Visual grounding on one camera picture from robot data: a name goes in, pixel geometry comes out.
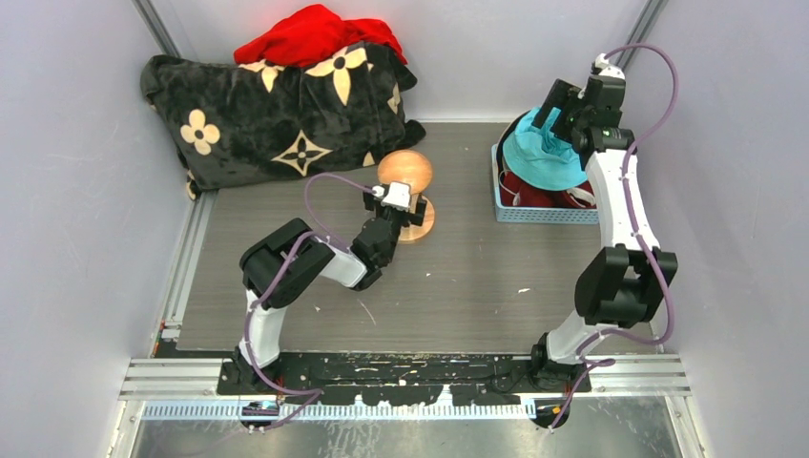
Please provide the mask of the wooden hat stand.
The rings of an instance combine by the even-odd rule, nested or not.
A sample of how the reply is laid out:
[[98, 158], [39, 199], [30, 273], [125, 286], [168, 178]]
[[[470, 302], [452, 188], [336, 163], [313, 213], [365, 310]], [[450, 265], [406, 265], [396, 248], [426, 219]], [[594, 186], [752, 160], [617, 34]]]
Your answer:
[[428, 158], [414, 150], [399, 150], [385, 156], [377, 170], [380, 183], [392, 181], [406, 183], [410, 186], [410, 194], [419, 193], [426, 201], [425, 219], [421, 226], [409, 225], [402, 229], [399, 242], [416, 243], [423, 239], [433, 228], [435, 208], [424, 191], [433, 179], [433, 167]]

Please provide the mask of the turquoise bucket hat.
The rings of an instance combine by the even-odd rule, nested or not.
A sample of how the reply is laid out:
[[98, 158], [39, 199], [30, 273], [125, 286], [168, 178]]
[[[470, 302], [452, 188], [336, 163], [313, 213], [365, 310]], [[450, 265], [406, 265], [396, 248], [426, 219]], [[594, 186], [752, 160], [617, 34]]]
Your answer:
[[529, 185], [563, 191], [587, 181], [579, 155], [572, 145], [550, 131], [559, 110], [553, 109], [542, 128], [524, 118], [504, 147], [508, 168]]

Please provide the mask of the dark red bucket hat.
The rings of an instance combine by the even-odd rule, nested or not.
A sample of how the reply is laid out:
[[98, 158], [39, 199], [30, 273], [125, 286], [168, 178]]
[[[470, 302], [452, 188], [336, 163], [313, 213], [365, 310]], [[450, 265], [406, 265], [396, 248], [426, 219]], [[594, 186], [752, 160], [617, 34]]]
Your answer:
[[588, 182], [563, 191], [535, 188], [512, 172], [498, 176], [500, 202], [508, 207], [568, 208], [590, 210], [596, 208], [593, 189]]

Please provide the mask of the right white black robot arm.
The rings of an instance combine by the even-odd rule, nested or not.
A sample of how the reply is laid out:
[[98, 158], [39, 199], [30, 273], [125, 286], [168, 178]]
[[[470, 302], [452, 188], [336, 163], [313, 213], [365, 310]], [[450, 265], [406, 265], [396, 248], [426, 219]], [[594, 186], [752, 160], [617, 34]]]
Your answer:
[[558, 79], [533, 119], [541, 127], [558, 110], [550, 130], [579, 156], [594, 191], [602, 244], [575, 284], [573, 311], [531, 350], [529, 377], [541, 391], [573, 383], [596, 346], [611, 336], [630, 338], [633, 326], [671, 303], [678, 262], [660, 247], [645, 215], [635, 136], [619, 126], [625, 90], [620, 76], [592, 75], [583, 88]]

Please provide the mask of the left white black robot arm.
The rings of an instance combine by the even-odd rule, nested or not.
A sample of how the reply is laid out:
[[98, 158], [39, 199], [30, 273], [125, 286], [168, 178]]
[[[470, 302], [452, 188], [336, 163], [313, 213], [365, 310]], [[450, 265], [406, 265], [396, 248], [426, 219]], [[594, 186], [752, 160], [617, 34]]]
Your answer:
[[363, 204], [373, 216], [347, 248], [292, 219], [243, 253], [246, 314], [233, 361], [223, 368], [227, 387], [239, 394], [277, 389], [288, 306], [319, 278], [354, 291], [369, 288], [393, 261], [405, 229], [425, 226], [433, 210], [428, 198], [410, 193], [401, 182], [373, 187]]

